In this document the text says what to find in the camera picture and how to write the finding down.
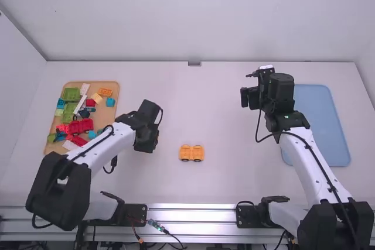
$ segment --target green toy block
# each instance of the green toy block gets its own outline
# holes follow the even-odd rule
[[[78,106],[78,102],[67,102],[64,106],[64,112],[66,114],[72,114],[77,106]]]
[[[55,133],[49,134],[48,137],[47,137],[47,142],[53,143],[53,140],[55,139],[55,137],[56,137]]]
[[[60,108],[56,108],[56,110],[54,111],[54,115],[55,115],[56,117],[60,117],[60,116],[62,116],[63,113],[64,113],[64,110],[63,110],[63,109],[60,109]]]
[[[65,88],[62,99],[66,102],[76,102],[81,99],[79,88]]]
[[[64,113],[61,119],[61,122],[65,124],[69,124],[71,123],[71,121],[73,121],[73,114]]]

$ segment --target orange toy car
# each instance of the orange toy car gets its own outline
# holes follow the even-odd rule
[[[201,162],[204,159],[204,150],[202,146],[182,145],[180,148],[180,160]]]

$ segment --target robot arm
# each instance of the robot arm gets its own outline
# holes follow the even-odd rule
[[[112,194],[91,193],[91,178],[114,157],[131,146],[152,153],[158,143],[157,116],[163,110],[144,100],[138,111],[123,114],[107,125],[101,135],[66,155],[46,155],[35,177],[26,201],[26,209],[65,231],[71,231],[82,220],[121,220],[124,202]]]
[[[290,156],[309,206],[305,211],[285,196],[264,197],[254,207],[261,222],[285,228],[301,249],[367,249],[374,213],[367,202],[356,202],[341,185],[320,153],[309,122],[294,110],[293,77],[275,73],[272,65],[247,77],[257,77],[258,86],[241,89],[241,105],[265,113],[271,133],[267,137],[273,136]]]

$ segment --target building block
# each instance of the building block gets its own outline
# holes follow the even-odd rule
[[[113,108],[115,106],[115,99],[107,98],[105,105],[109,108]]]
[[[82,118],[88,118],[88,117],[90,117],[90,112],[88,110],[86,110],[86,109],[78,111],[78,113],[80,114],[80,116]]]
[[[55,133],[49,134],[48,137],[47,137],[47,142],[48,143],[53,143],[53,141],[55,139],[55,136],[56,136]]]
[[[91,99],[93,99],[97,104],[100,104],[100,102],[103,100],[103,98],[99,96],[97,93],[91,95]]]
[[[59,131],[65,131],[65,124],[56,125],[56,129],[59,130]]]
[[[96,133],[95,133],[94,130],[90,130],[90,131],[88,132],[88,138],[89,138],[90,140],[94,139],[96,136],[97,136],[97,135],[96,135]]]
[[[53,142],[61,142],[63,140],[65,140],[65,137],[66,137],[66,134],[64,131],[61,131],[61,132],[56,132],[56,134],[54,135],[54,140]]]
[[[82,96],[81,100],[79,101],[79,103],[77,104],[76,108],[73,111],[74,114],[78,114],[78,111],[82,107],[82,105],[83,105],[84,101],[86,100],[86,98],[87,98],[87,95],[83,95]]]
[[[99,88],[98,94],[103,97],[110,97],[112,96],[112,90],[107,88]]]
[[[63,114],[63,117],[61,119],[62,123],[69,124],[73,120],[74,114],[67,114],[66,112]]]
[[[54,115],[55,115],[56,117],[60,117],[60,116],[62,116],[63,113],[64,113],[64,109],[60,109],[60,108],[56,108],[56,110],[54,111]]]
[[[78,136],[72,137],[70,141],[76,144],[77,146],[84,146],[85,144],[88,143],[85,139],[82,139],[81,137],[78,137]]]
[[[89,133],[90,130],[94,130],[94,121],[91,118],[84,118],[81,120],[82,131]]]
[[[78,88],[65,88],[62,99],[65,102],[77,102],[81,98]]]
[[[90,111],[90,112],[96,112],[96,108],[94,107],[86,107],[84,108],[86,111]]]
[[[86,95],[89,88],[90,88],[89,83],[82,83],[82,86],[81,86],[81,89],[80,89],[81,96]]]
[[[63,99],[59,98],[59,100],[57,101],[56,108],[64,109],[64,105],[65,105],[65,101]]]
[[[62,147],[63,147],[63,148],[66,148],[67,150],[75,150],[75,149],[79,149],[79,148],[80,148],[80,147],[77,146],[75,143],[70,142],[69,140],[66,140],[66,141],[62,144]]]
[[[72,114],[76,109],[78,103],[77,102],[67,102],[65,103],[64,113]]]
[[[95,107],[96,102],[93,99],[87,99],[86,100],[86,107]]]

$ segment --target blue mat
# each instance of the blue mat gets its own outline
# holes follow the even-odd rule
[[[314,139],[329,166],[348,166],[350,154],[329,88],[324,85],[296,84],[295,110],[303,113],[311,125]],[[292,162],[281,150],[286,164]]]

